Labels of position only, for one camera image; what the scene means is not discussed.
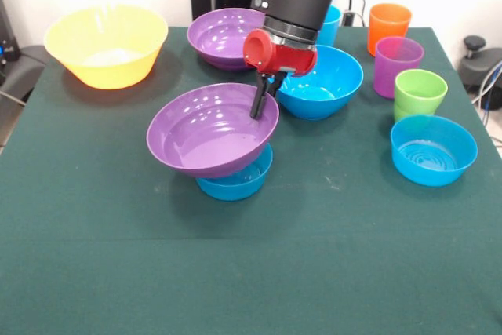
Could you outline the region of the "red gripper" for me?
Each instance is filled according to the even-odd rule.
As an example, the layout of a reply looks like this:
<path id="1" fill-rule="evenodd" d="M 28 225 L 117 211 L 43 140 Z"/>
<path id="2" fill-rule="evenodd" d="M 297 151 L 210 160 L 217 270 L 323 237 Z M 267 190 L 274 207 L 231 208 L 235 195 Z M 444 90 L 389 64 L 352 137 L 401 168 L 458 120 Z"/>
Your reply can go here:
<path id="1" fill-rule="evenodd" d="M 309 73 L 317 62 L 315 45 L 303 44 L 293 40 L 273 35 L 264 29 L 252 30 L 243 46 L 244 61 L 256 68 L 256 93 L 249 116 L 259 119 L 268 92 L 275 96 L 281 88 L 286 73 L 294 76 L 304 76 Z"/>

